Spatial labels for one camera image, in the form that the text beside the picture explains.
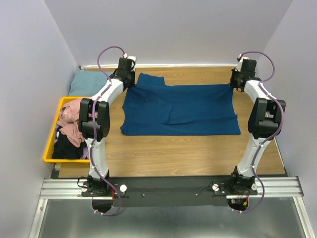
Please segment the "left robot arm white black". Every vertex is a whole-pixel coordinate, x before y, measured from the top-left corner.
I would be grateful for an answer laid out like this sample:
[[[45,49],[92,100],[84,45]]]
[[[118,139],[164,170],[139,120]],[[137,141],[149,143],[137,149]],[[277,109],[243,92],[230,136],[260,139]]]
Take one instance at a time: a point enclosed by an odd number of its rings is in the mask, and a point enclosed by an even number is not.
[[[124,55],[107,83],[94,96],[80,102],[78,129],[88,147],[89,175],[82,186],[84,193],[104,196],[110,193],[106,163],[106,137],[110,130],[109,108],[127,88],[135,85],[136,57]]]

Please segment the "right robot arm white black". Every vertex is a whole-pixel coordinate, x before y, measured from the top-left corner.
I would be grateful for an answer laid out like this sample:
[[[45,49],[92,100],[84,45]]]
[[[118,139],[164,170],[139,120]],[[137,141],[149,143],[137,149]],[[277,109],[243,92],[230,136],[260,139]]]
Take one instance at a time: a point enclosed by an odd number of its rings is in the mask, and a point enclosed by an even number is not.
[[[286,108],[285,101],[272,96],[261,79],[255,77],[255,60],[244,56],[239,56],[237,60],[229,86],[246,93],[254,105],[248,120],[248,145],[228,181],[228,190],[232,194],[252,189],[262,155],[281,131]]]

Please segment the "dark blue t-shirt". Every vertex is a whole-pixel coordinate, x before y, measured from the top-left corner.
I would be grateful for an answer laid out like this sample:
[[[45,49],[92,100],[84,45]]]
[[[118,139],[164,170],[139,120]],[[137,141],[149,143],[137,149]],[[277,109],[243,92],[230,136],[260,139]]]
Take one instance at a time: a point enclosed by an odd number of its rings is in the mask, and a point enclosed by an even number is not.
[[[165,84],[163,77],[141,73],[123,103],[123,135],[239,135],[227,84]]]

